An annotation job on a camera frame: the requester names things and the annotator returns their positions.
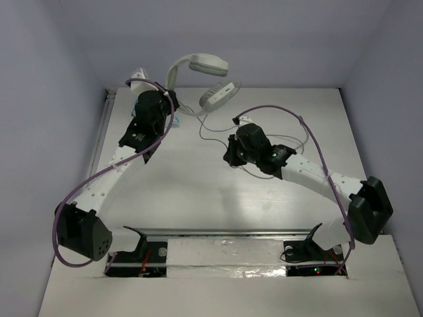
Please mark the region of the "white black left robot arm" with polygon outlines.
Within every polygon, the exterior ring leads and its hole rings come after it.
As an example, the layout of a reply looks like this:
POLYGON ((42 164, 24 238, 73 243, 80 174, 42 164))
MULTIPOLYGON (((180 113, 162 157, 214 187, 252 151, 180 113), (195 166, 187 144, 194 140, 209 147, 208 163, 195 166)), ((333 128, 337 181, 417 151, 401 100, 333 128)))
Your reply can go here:
POLYGON ((113 252, 132 260, 147 252, 146 236, 129 225, 113 228, 108 212, 131 176, 143 168, 169 132, 166 120, 178 109, 172 90, 141 93, 131 120, 107 167, 77 186, 55 212, 54 250, 64 247, 97 262, 113 252))

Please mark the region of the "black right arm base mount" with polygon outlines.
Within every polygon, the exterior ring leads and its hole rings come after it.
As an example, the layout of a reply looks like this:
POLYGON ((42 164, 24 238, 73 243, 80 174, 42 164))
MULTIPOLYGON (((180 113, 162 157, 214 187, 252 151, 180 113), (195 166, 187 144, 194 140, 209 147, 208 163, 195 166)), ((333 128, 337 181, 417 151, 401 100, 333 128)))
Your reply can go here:
POLYGON ((313 228, 304 240, 284 242, 280 260, 288 265, 288 277, 347 276, 342 246, 338 244, 323 250, 312 240, 319 227, 313 228))

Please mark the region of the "white over-ear headphones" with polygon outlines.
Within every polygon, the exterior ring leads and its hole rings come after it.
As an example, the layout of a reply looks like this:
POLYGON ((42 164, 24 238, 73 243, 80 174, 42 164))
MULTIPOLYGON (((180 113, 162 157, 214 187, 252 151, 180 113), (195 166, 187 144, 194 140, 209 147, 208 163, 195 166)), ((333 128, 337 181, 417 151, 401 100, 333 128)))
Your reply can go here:
POLYGON ((187 116, 207 116, 226 105, 241 88, 241 82, 228 77, 229 64, 222 58, 208 53, 191 53, 176 60, 167 72, 165 86, 168 90, 176 88, 205 88, 195 112, 188 104, 179 100, 179 112, 187 116), (192 72, 178 82, 178 71, 187 66, 192 72))

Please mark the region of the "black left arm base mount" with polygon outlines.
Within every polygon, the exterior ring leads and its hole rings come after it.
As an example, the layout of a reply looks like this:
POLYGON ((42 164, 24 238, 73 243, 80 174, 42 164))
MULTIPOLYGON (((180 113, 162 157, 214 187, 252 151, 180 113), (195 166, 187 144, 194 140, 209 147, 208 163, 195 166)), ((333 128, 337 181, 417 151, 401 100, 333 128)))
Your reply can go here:
POLYGON ((109 255, 104 274, 107 277, 166 277, 167 240, 149 240, 144 232, 130 227, 139 238, 134 251, 119 251, 109 255))

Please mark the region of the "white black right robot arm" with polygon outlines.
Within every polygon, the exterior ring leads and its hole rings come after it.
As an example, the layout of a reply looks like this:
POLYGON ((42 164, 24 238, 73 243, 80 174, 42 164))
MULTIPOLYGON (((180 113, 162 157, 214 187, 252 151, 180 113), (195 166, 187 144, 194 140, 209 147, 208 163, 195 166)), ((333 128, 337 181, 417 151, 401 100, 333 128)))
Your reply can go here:
POLYGON ((393 214, 378 178, 360 180, 331 172, 291 147, 271 144, 254 123, 242 125, 228 137, 223 159, 233 167, 253 164, 264 174, 303 186, 338 204, 341 216, 317 224, 305 239, 306 254, 314 260, 338 244, 373 244, 393 214))

